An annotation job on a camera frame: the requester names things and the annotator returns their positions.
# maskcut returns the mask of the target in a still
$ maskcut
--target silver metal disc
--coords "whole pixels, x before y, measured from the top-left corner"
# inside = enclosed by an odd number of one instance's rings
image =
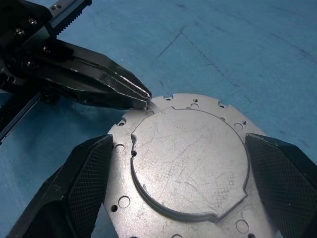
[[[128,111],[109,131],[104,205],[119,237],[271,238],[248,132],[263,134],[232,106],[202,95],[157,97],[147,111]]]

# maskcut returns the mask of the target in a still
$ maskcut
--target aluminum part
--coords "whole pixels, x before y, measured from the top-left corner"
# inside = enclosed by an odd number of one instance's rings
[[[120,238],[272,238],[244,146],[264,134],[232,106],[156,97],[114,125],[104,206]]]

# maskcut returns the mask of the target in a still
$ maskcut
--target metal plate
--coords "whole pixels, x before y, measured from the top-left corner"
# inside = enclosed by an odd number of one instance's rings
[[[128,111],[114,149],[105,208],[120,238],[271,238],[244,146],[263,134],[232,106],[175,94]]]

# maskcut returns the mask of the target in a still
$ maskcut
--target circular metal plate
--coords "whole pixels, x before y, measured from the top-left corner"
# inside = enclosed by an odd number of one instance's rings
[[[271,238],[249,172],[248,132],[263,134],[232,106],[202,95],[158,97],[147,111],[128,111],[109,131],[104,205],[119,237]]]

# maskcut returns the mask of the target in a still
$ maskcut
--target blue cloth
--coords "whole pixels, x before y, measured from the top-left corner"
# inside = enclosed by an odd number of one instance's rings
[[[314,0],[93,0],[59,38],[107,55],[154,97],[223,99],[316,163],[316,9]],[[0,146],[1,237],[72,148],[123,113],[67,99],[35,106]],[[113,232],[100,217],[94,237]]]

